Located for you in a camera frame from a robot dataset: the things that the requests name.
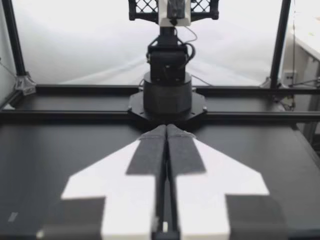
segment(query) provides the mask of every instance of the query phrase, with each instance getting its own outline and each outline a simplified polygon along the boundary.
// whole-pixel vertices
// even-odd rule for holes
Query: white wall
[[[283,71],[293,70],[293,23],[295,22],[295,28],[297,32],[301,29],[303,31],[308,31],[308,28],[311,25],[309,21],[315,17],[320,17],[320,0],[295,0],[295,4],[292,1],[284,53]],[[295,51],[295,70],[298,73],[296,81],[301,82],[304,78],[304,71],[307,67],[309,55],[306,53],[306,51],[299,47],[298,44],[296,45]]]
[[[0,3],[0,58],[1,62],[12,72],[15,72],[10,41],[6,27],[6,20],[2,4]],[[2,101],[13,89],[15,78],[8,74],[0,66],[0,101]]]
[[[148,69],[154,23],[128,20],[127,0],[14,0],[27,69],[38,83],[129,84]],[[280,0],[221,0],[220,20],[192,25],[189,71],[216,85],[259,85],[270,74]],[[193,36],[179,29],[182,39]]]

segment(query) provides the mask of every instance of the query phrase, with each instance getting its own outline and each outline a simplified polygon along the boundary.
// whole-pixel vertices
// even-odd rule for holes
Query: black cylindrical base
[[[181,114],[192,107],[191,76],[186,73],[183,83],[175,86],[163,86],[151,82],[150,72],[144,76],[144,109],[153,114]]]

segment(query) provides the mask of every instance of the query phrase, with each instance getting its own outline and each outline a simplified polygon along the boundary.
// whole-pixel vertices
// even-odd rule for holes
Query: black tape
[[[194,142],[194,136],[175,125],[167,126],[172,177],[205,173],[206,168]]]
[[[39,238],[44,240],[102,240],[105,198],[62,200],[50,210]]]
[[[158,179],[165,164],[165,146],[165,125],[143,134],[140,137],[140,144],[132,157],[126,174],[153,175]]]
[[[287,240],[280,205],[271,196],[227,195],[230,240]]]

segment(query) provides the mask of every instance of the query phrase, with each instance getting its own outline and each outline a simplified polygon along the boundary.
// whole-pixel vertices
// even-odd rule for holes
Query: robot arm
[[[218,2],[129,0],[130,20],[144,19],[160,27],[159,36],[148,46],[150,71],[144,75],[143,92],[131,98],[134,114],[146,118],[163,117],[167,121],[193,118],[196,113],[205,111],[204,97],[192,92],[192,76],[186,72],[186,65],[194,58],[196,49],[178,38],[176,26],[190,26],[193,21],[205,18],[218,19]]]

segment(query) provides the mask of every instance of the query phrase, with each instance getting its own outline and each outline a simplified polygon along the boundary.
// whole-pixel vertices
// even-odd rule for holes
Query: black mounting plate
[[[129,101],[129,112],[143,118],[147,121],[157,123],[157,124],[170,124],[170,123],[181,123],[193,120],[205,113],[207,113],[206,99],[204,96],[193,92],[192,93],[192,107],[190,110],[179,114],[163,114],[155,115],[150,112],[145,111],[144,108],[144,93],[143,91],[133,94]]]

